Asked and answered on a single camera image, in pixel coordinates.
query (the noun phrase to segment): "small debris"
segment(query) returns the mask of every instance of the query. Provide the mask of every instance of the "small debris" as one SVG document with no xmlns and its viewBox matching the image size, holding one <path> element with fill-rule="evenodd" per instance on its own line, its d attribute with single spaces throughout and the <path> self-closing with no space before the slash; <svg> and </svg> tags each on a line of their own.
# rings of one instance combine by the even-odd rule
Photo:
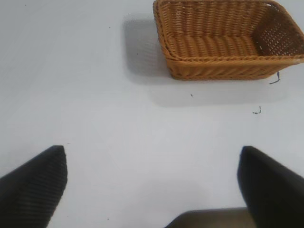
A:
<svg viewBox="0 0 304 228">
<path fill-rule="evenodd" d="M 277 80 L 275 81 L 275 82 L 272 82 L 272 83 L 269 83 L 270 85 L 272 85 L 272 84 L 274 84 L 274 83 L 277 83 L 277 82 L 279 82 L 280 81 L 280 71 L 279 72 L 277 72 Z"/>
<path fill-rule="evenodd" d="M 261 108 L 261 106 L 259 107 L 260 108 L 260 112 L 258 112 L 258 113 L 253 113 L 253 114 L 261 114 L 262 113 L 262 108 Z"/>
</svg>

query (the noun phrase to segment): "woven basket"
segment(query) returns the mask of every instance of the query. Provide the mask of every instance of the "woven basket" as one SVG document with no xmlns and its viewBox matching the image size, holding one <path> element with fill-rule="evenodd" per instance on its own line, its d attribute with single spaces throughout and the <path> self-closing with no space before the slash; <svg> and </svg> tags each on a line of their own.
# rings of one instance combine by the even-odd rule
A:
<svg viewBox="0 0 304 228">
<path fill-rule="evenodd" d="M 271 0 L 156 0 L 153 12 L 176 79 L 261 79 L 304 62 L 302 31 Z"/>
</svg>

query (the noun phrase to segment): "black object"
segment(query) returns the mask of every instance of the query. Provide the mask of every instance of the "black object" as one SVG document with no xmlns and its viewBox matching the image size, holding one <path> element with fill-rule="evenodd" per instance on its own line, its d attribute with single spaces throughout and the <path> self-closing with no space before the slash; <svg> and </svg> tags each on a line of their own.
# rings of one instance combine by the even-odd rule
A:
<svg viewBox="0 0 304 228">
<path fill-rule="evenodd" d="M 247 208 L 235 208 L 186 212 L 166 228 L 256 228 L 256 226 Z"/>
<path fill-rule="evenodd" d="M 0 228 L 45 228 L 67 184 L 63 146 L 52 146 L 0 179 Z"/>
<path fill-rule="evenodd" d="M 244 147 L 237 172 L 258 228 L 304 226 L 304 179 L 254 147 Z"/>
</svg>

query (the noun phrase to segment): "black pad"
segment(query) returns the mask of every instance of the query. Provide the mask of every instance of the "black pad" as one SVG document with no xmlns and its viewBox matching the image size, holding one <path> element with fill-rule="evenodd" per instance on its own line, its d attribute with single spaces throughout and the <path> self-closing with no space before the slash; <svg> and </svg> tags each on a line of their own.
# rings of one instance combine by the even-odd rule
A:
<svg viewBox="0 0 304 228">
<path fill-rule="evenodd" d="M 304 179 L 254 147 L 244 147 L 237 172 L 258 228 L 304 227 Z"/>
<path fill-rule="evenodd" d="M 52 146 L 0 179 L 0 228 L 45 228 L 67 184 L 63 146 Z"/>
</svg>

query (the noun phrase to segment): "white surface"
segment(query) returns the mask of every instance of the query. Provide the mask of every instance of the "white surface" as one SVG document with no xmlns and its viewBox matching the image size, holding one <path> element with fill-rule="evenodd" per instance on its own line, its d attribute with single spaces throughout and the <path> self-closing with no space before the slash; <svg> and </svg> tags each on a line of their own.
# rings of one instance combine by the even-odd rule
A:
<svg viewBox="0 0 304 228">
<path fill-rule="evenodd" d="M 304 30 L 304 1 L 280 2 Z M 65 146 L 50 228 L 156 228 L 244 206 L 244 145 L 304 175 L 304 65 L 274 85 L 173 80 L 152 0 L 3 0 L 0 30 L 0 176 Z"/>
</svg>

